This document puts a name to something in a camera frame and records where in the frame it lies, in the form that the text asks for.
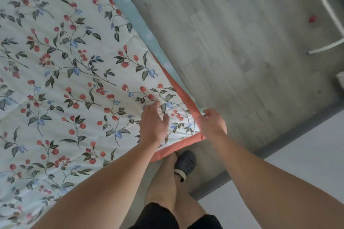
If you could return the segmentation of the person's left hand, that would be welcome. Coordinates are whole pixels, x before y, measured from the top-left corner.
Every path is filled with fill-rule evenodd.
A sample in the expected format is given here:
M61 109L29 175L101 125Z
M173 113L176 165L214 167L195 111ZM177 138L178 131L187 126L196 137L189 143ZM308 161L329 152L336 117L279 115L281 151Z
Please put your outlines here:
M161 103L155 101L153 104L145 106L140 121L140 142L141 148L157 149L164 142L168 133L167 130L161 128L163 116L159 115L158 109Z

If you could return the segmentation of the person's leg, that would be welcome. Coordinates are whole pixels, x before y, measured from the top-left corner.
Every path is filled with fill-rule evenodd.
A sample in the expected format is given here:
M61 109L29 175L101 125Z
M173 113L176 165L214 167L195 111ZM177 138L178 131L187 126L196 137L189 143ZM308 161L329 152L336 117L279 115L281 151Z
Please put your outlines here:
M148 187L145 206L156 203L171 212L174 210L177 193L174 179L176 161L176 153L169 154L164 158Z
M206 215L203 207L187 192L186 186L181 182L181 176L174 174L176 185L176 200L174 215L180 228L187 228L199 218Z

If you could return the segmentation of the black shorts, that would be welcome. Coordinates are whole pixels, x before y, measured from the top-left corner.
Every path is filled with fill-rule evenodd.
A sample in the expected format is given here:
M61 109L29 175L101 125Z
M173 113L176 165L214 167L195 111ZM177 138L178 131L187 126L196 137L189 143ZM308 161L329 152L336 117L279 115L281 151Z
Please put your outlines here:
M180 229L176 217L170 210L157 203L149 203L135 224L128 229ZM205 214L187 229L223 229L214 215Z

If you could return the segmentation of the person's left forearm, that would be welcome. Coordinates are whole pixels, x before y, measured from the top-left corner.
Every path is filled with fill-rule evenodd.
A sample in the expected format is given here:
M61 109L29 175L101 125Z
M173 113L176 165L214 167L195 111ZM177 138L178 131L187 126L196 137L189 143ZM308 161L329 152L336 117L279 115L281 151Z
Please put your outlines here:
M159 144L142 140L64 195L31 229L118 229Z

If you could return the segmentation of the person's right forearm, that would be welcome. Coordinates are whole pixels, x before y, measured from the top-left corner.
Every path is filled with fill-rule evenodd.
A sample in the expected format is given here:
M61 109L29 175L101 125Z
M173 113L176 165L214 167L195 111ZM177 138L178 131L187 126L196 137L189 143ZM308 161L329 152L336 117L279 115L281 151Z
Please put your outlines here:
M344 204L239 146L207 134L245 205L263 229L344 229Z

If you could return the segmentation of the dark clog shoe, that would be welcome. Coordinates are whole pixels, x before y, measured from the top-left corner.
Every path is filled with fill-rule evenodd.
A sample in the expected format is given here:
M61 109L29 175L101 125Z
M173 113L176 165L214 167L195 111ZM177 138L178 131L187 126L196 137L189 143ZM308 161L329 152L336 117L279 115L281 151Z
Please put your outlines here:
M177 157L174 173L179 175L181 183L187 180L187 177L194 171L196 165L196 155L191 150L185 150Z

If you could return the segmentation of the light blue bed sheet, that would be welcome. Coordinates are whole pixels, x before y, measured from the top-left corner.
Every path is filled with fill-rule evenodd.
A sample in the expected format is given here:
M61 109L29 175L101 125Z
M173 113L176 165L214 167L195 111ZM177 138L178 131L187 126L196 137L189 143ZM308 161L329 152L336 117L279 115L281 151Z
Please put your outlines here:
M133 24L135 31L149 48L150 52L155 56L157 62L161 64L161 67L164 68L166 72L171 76L171 78L178 84L177 87L180 87L182 89L182 92L187 95L187 98L195 104L197 110L200 111L201 114L204 114L205 108L200 108L196 105L196 103L194 102L194 98L189 93L186 86L183 84L183 81L179 77L178 73L174 69L164 51L161 49L161 46L159 45L156 37L147 26L146 22L137 10L135 4L131 0L114 0L114 2L119 6L129 22Z

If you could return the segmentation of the floral quilt with coral border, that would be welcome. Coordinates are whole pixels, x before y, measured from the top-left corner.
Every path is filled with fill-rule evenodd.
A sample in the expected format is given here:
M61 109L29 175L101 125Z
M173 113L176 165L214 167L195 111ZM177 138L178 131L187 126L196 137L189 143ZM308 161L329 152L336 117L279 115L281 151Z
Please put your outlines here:
M0 229L135 147L155 101L170 123L152 162L203 140L177 86L114 0L0 0Z

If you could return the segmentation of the person's right leg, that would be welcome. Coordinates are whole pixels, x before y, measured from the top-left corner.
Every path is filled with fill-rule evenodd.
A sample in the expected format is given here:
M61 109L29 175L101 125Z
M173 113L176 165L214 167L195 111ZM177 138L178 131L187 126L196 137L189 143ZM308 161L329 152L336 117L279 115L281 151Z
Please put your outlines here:
M174 174L176 185L176 200L174 215L180 228L187 228L199 218L206 215L203 207L187 192L186 186L181 182L181 176Z

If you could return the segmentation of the person's right hand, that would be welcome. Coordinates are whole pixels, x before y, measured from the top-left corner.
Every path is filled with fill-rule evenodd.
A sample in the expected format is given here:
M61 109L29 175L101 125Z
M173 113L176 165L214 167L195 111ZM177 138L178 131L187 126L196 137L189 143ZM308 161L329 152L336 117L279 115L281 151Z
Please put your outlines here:
M199 127L202 134L212 144L222 141L228 137L226 123L223 118L205 118L204 114L202 114L199 116Z

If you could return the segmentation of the person's left leg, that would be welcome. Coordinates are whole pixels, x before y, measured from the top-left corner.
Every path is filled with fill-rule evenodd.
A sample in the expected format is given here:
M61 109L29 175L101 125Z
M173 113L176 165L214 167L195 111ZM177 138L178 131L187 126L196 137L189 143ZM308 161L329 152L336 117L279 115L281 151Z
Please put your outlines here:
M176 153L169 154L164 158L148 187L145 206L156 203L171 212L174 210L177 193L174 179L176 161Z

